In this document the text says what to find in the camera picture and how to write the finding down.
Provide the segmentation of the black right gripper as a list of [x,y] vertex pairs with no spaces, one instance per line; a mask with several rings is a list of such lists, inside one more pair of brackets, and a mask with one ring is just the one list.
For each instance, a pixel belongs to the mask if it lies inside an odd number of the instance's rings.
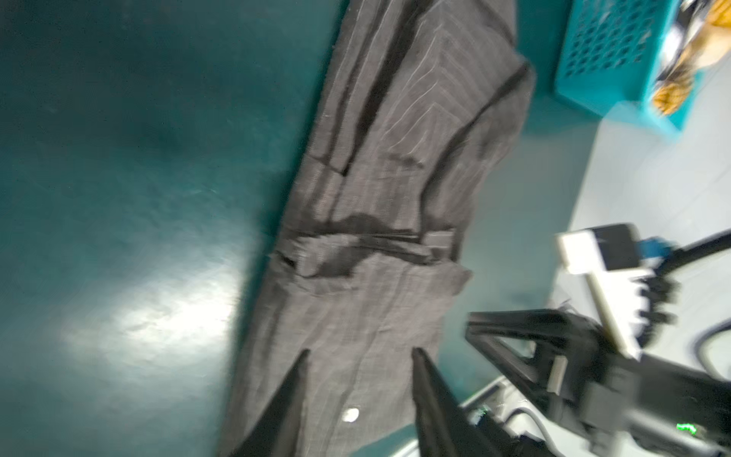
[[611,456],[623,434],[662,456],[730,453],[730,385],[650,355],[588,343],[582,316],[559,310],[472,312],[466,341],[546,418]]

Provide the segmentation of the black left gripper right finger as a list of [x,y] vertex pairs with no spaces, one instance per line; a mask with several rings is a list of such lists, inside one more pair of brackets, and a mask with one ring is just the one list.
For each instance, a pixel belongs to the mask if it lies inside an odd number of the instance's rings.
[[472,426],[428,354],[414,348],[412,399],[421,456],[502,456],[499,447]]

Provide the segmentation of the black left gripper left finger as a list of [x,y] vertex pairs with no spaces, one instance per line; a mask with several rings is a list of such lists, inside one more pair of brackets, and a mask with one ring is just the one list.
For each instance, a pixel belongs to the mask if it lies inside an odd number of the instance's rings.
[[310,350],[302,350],[251,433],[230,456],[298,456],[309,367]]

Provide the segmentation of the dark grey striped shirt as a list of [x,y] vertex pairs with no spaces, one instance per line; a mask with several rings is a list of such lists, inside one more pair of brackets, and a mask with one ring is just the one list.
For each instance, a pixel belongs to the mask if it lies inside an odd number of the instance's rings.
[[352,1],[247,320],[218,452],[244,453],[298,357],[300,456],[348,456],[414,418],[470,280],[464,235],[535,88],[512,1]]

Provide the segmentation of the teal plastic basket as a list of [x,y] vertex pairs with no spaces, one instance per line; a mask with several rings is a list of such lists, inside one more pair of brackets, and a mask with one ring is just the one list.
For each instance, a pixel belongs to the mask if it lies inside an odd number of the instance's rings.
[[696,95],[661,113],[653,96],[702,28],[708,1],[575,1],[554,91],[570,104],[676,138]]

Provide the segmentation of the yellow plaid shirt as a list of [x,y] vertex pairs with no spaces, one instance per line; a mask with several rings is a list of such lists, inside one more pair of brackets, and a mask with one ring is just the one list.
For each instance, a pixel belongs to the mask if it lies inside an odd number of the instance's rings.
[[730,3],[683,1],[662,44],[661,70],[651,103],[661,116],[690,98],[697,73],[730,53]]

